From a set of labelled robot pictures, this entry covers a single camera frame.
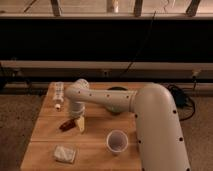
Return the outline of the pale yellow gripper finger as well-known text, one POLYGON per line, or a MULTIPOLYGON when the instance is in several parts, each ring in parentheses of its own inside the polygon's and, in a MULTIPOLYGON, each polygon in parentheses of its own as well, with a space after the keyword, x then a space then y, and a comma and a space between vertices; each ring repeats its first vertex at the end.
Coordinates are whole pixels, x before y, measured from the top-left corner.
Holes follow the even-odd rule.
POLYGON ((85 118, 83 116, 80 116, 78 119, 75 120, 75 124, 78 127, 79 131, 83 133, 85 130, 85 118))

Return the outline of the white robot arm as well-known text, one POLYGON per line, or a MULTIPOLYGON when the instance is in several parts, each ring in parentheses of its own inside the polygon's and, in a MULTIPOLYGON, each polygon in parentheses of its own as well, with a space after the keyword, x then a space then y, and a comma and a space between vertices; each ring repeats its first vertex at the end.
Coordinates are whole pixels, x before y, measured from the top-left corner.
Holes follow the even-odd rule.
POLYGON ((65 89, 65 97, 74 118, 84 113, 85 102, 134 113, 141 171, 192 171, 177 107, 164 86, 148 83, 138 90, 97 90, 78 79, 65 89))

